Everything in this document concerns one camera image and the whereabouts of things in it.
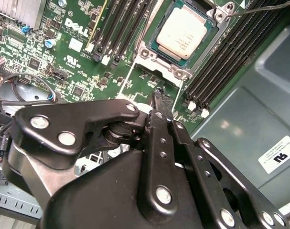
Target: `motherboard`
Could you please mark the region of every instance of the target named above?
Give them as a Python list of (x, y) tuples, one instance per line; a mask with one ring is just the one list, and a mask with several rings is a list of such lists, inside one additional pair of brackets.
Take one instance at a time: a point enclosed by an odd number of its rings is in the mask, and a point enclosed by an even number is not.
[[(0, 0), (0, 77), (37, 75), (66, 102), (150, 104), (162, 88), (191, 132), (283, 28), (288, 10), (231, 15), (284, 2)], [(30, 76), (22, 82), (47, 90)]]

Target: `silver screw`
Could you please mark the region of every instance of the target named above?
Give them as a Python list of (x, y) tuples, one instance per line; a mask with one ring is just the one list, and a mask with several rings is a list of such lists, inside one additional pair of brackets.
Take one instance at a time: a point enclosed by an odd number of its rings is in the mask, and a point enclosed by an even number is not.
[(66, 146), (72, 146), (76, 142), (76, 137), (70, 132), (62, 132), (58, 136), (59, 142)]
[(274, 214), (274, 218), (277, 220), (277, 222), (279, 222), (282, 226), (285, 226), (285, 222), (284, 220), (281, 218), (281, 216), (279, 216), (278, 214)]
[(225, 209), (222, 209), (220, 212), (220, 215), (222, 217), (222, 219), (224, 220), (224, 222), (229, 226), (229, 227), (234, 227), (235, 226), (235, 221), (233, 216), (231, 215), (230, 212), (228, 212)]
[(49, 126), (49, 121), (44, 117), (34, 117), (30, 120), (31, 125), (37, 129), (45, 129)]
[(267, 212), (263, 212), (263, 218), (269, 225), (274, 225), (273, 218)]
[(66, 0), (59, 0), (58, 4), (61, 8), (65, 8), (67, 6), (67, 1)]
[(211, 147), (210, 144), (207, 141), (205, 141), (205, 140), (202, 143), (207, 148)]
[(163, 118), (163, 115), (160, 112), (155, 113), (156, 116), (158, 116), (160, 119)]
[(184, 126), (181, 123), (177, 123), (177, 127), (179, 127), (180, 129), (184, 129)]
[(170, 192), (164, 187), (158, 187), (156, 189), (156, 196), (163, 204), (170, 204), (170, 202), (172, 201), (172, 196)]
[(128, 104), (128, 105), (127, 105), (127, 108), (128, 108), (130, 111), (135, 111), (135, 107), (134, 107), (132, 104)]

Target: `heatsink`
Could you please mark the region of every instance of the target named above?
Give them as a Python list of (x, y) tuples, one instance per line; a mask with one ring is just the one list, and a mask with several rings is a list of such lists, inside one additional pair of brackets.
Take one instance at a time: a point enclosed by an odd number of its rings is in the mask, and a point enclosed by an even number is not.
[(47, 0), (0, 0), (0, 13), (37, 30)]

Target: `blue connector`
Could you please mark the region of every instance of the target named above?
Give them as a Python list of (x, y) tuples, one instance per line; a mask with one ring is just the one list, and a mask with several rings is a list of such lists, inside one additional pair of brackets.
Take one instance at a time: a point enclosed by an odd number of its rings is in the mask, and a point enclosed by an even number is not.
[(27, 32), (29, 32), (29, 30), (30, 30), (30, 26), (24, 26), (24, 27), (22, 27), (21, 32), (27, 33)]

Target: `sticker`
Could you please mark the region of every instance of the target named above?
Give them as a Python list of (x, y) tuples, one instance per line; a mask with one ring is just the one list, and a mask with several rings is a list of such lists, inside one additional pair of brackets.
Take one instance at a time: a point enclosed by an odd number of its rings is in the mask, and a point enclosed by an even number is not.
[(270, 174), (276, 168), (280, 167), (290, 158), (290, 137), (285, 136), (275, 144), (258, 162), (264, 167), (265, 171)]
[(73, 49), (77, 52), (81, 52), (82, 45), (83, 45), (82, 42), (76, 40), (75, 38), (72, 38), (70, 40), (68, 48)]

